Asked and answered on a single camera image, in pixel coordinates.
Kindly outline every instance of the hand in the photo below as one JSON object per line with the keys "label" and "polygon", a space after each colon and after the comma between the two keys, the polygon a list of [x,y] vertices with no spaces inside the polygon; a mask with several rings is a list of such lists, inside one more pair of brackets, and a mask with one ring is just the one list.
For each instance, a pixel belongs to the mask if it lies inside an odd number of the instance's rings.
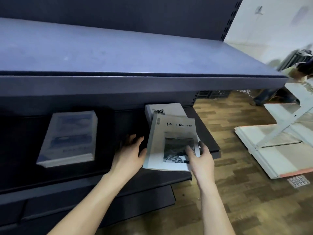
{"label": "hand", "polygon": [[115,153],[109,172],[124,184],[139,171],[147,154],[147,149],[145,148],[138,156],[139,145],[145,137],[141,137],[133,143],[134,138],[136,138],[135,134],[128,136],[125,145]]}
{"label": "hand", "polygon": [[190,146],[186,147],[186,153],[189,157],[191,170],[194,173],[200,189],[205,189],[208,186],[215,185],[214,180],[214,161],[208,147],[199,142],[203,153],[197,157]]}

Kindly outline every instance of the forearm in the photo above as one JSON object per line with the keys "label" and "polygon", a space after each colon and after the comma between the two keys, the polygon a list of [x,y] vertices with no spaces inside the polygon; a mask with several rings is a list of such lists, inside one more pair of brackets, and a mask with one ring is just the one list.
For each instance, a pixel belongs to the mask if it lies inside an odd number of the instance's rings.
{"label": "forearm", "polygon": [[200,191],[204,235],[235,235],[216,185]]}
{"label": "forearm", "polygon": [[94,189],[48,235],[93,235],[125,182],[105,174]]}

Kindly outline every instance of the left hand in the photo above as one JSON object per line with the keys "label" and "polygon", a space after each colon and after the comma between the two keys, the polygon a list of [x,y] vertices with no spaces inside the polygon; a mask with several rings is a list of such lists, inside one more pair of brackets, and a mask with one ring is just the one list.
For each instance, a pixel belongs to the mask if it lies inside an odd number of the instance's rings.
{"label": "left hand", "polygon": [[147,148],[139,155],[139,146],[145,137],[140,137],[133,143],[135,138],[135,134],[127,137],[125,145],[115,153],[109,172],[123,183],[128,182],[139,171],[146,158]]}

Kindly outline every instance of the finger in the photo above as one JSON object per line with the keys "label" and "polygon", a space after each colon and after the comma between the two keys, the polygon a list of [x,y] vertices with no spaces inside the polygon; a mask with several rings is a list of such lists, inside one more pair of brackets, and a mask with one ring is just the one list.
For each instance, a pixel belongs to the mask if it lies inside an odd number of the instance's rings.
{"label": "finger", "polygon": [[186,147],[186,154],[189,157],[190,161],[192,161],[194,158],[196,158],[194,151],[191,149],[191,147],[189,145],[187,145],[187,147]]}
{"label": "finger", "polygon": [[141,144],[141,142],[145,139],[144,136],[140,137],[139,139],[137,139],[136,141],[136,145],[139,146]]}
{"label": "finger", "polygon": [[209,153],[210,154],[210,150],[208,149],[208,147],[203,142],[199,141],[199,145],[200,145],[200,147],[201,147],[201,149],[203,151],[202,154],[204,154],[204,153]]}
{"label": "finger", "polygon": [[142,163],[145,161],[146,155],[147,155],[147,148],[143,149],[139,154],[139,158],[142,160]]}
{"label": "finger", "polygon": [[132,134],[128,137],[127,144],[131,145],[133,143],[134,138],[136,138],[136,134]]}

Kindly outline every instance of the right hand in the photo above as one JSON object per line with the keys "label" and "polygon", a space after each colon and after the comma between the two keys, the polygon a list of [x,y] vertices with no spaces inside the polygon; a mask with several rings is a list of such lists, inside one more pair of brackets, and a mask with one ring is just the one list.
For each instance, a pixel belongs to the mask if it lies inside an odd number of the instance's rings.
{"label": "right hand", "polygon": [[197,157],[190,146],[186,147],[186,153],[189,157],[191,170],[194,173],[198,186],[200,189],[204,189],[207,186],[215,185],[214,180],[214,161],[208,147],[199,142],[203,153],[200,157]]}

